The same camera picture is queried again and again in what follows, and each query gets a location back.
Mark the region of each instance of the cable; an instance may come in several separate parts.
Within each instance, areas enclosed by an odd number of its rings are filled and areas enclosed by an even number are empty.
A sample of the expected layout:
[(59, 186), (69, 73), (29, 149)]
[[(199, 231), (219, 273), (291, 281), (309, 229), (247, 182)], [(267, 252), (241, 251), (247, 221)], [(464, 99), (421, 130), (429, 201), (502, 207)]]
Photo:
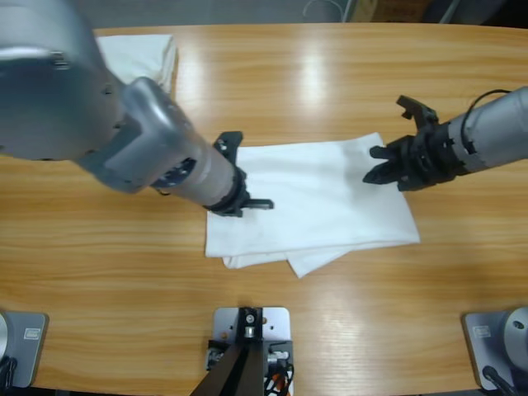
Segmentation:
[(440, 22), (438, 23), (450, 23), (459, 5), (460, 0), (453, 0), (453, 2), (447, 8), (447, 11), (445, 12), (444, 16), (440, 19)]
[(483, 100), (485, 97), (492, 95), (494, 93), (510, 93), (511, 91), (508, 91), (507, 89), (493, 89), (491, 91), (487, 91), (483, 93), (481, 96), (479, 96), (477, 99), (474, 100), (474, 102), (471, 104), (469, 109), (466, 111), (464, 119), (462, 120), (462, 125), (460, 126), (460, 138), (462, 140), (462, 145), (464, 146), (464, 149), (468, 152), (468, 154), (475, 154), (477, 150), (475, 150), (475, 147), (473, 146), (473, 142), (470, 142), (468, 137), (465, 135), (465, 125), (468, 122), (469, 115), (471, 114), (471, 111), (477, 106), (477, 104)]
[(484, 378), (494, 384), (504, 396), (519, 396), (516, 389), (503, 379), (503, 377), (497, 373), (497, 370), (490, 365), (487, 365), (482, 369), (482, 374)]
[(334, 2), (334, 0), (310, 0), (306, 3), (306, 5), (303, 8), (303, 18), (306, 19), (306, 12), (310, 8), (310, 6), (315, 2), (329, 2), (330, 4), (333, 4), (334, 6), (339, 9), (339, 15), (341, 16), (341, 22), (344, 22), (345, 19), (345, 12), (343, 11), (343, 7), (337, 2)]

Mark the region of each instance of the label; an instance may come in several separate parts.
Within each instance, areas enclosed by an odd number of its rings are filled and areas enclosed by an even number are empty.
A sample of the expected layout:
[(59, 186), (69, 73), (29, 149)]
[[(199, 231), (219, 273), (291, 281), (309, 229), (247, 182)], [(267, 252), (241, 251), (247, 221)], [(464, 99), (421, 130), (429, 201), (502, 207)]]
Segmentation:
[(492, 336), (489, 326), (473, 326), (473, 334), (476, 338), (490, 338)]
[(24, 331), (25, 340), (40, 340), (40, 329), (39, 328), (27, 328)]

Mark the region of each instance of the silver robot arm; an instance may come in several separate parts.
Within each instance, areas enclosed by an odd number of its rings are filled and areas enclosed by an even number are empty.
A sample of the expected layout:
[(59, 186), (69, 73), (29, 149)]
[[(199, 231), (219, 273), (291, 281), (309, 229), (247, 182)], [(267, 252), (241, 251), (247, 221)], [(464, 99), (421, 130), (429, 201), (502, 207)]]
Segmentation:
[[(480, 99), (498, 93), (503, 96), (476, 107)], [(405, 118), (414, 118), (418, 132), (371, 148), (372, 157), (387, 161), (367, 173), (364, 182), (397, 182), (400, 191), (415, 191), (528, 158), (528, 87), (486, 92), (444, 124), (434, 110), (410, 97), (400, 97), (398, 104)]]
[(211, 146), (154, 81), (119, 81), (68, 0), (0, 0), (0, 153), (72, 160), (118, 191), (152, 186), (242, 216), (273, 203), (248, 194), (241, 141)]

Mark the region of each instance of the wooden table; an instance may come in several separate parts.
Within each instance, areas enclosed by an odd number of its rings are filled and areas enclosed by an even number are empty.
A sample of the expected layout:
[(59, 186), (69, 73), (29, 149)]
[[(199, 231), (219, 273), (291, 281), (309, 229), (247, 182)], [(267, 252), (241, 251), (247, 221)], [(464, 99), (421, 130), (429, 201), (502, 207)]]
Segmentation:
[[(526, 84), (528, 31), (472, 26), (182, 26), (176, 96), (212, 140), (414, 134), (410, 95), (442, 120)], [(299, 395), (475, 388), (460, 315), (528, 304), (528, 162), (410, 193), (422, 244), (354, 252), (299, 280), (285, 262), (204, 258), (205, 212), (121, 195), (71, 163), (0, 162), (2, 308), (46, 312), (36, 385), (189, 394), (220, 306), (291, 312)]]

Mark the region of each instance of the white towel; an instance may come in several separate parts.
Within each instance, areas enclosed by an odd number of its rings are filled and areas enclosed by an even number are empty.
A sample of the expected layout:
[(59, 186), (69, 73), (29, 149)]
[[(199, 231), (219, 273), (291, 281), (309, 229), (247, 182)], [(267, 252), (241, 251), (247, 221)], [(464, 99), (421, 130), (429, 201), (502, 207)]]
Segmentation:
[(123, 83), (149, 77), (165, 91), (172, 90), (177, 47), (172, 35), (111, 35), (97, 39), (106, 66)]
[(243, 210), (241, 219), (207, 215), (207, 257), (227, 268), (288, 260), (298, 277), (347, 252), (419, 243), (403, 194), (395, 183), (365, 184), (381, 160), (369, 148), (378, 134), (342, 142), (242, 147), (238, 165), (253, 198), (273, 210)]

